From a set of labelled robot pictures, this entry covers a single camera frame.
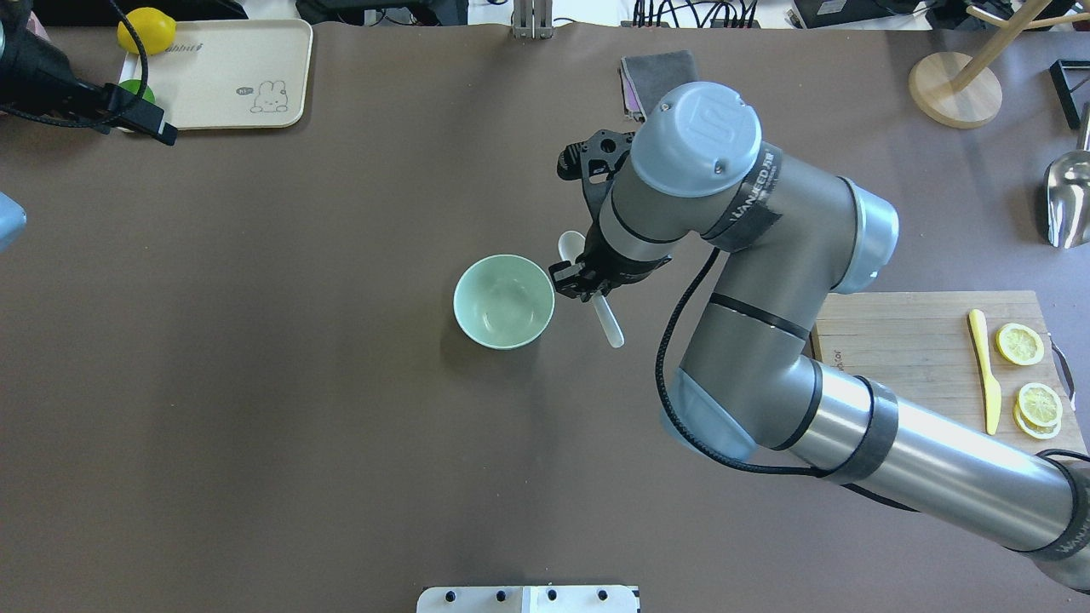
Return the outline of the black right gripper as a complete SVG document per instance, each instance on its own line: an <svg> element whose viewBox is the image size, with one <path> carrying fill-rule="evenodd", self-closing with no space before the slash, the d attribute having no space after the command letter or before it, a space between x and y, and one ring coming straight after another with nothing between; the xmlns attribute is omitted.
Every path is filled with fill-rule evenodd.
<svg viewBox="0 0 1090 613"><path fill-rule="evenodd" d="M576 142L558 156L557 175L562 180L580 180L592 225L580 255L561 256L548 274L557 295L588 302L592 295L610 295L623 284L642 283L671 261L671 255L631 259L611 248L600 229L600 211L610 196L617 172L627 163L634 132L600 129L583 142Z"/></svg>

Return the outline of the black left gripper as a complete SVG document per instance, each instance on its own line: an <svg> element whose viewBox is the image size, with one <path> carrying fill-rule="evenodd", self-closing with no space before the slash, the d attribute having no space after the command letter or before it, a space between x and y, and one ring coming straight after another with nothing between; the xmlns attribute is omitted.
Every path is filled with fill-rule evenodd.
<svg viewBox="0 0 1090 613"><path fill-rule="evenodd" d="M114 83L96 85L78 79L66 55L24 26L3 28L3 115L47 125L131 129L165 145L174 145L178 129L164 109L143 95Z"/></svg>

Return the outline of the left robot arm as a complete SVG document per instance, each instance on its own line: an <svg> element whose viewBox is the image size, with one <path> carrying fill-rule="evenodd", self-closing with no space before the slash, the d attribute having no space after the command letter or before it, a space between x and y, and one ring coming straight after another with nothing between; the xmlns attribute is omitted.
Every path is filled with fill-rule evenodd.
<svg viewBox="0 0 1090 613"><path fill-rule="evenodd" d="M148 52L125 13L110 3L140 55L141 81L136 92L117 83L102 85L80 79L69 57L55 43L32 28L32 1L3 3L3 145L8 132L23 123L65 129L94 129L109 135L128 129L174 145L178 129L166 119L164 108L145 97L148 86Z"/></svg>

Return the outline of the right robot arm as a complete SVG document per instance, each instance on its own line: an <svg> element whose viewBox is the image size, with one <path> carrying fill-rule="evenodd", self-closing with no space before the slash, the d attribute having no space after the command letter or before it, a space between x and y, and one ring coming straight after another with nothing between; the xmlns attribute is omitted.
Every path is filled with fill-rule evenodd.
<svg viewBox="0 0 1090 613"><path fill-rule="evenodd" d="M697 453L749 473L806 476L922 512L1031 558L1087 592L1087 458L1031 455L806 352L828 295L855 295L889 261L897 213L852 180L763 139L739 93L671 89L633 133L566 147L592 217L582 255L549 268L588 301L641 283L697 233L724 267L669 384L664 418Z"/></svg>

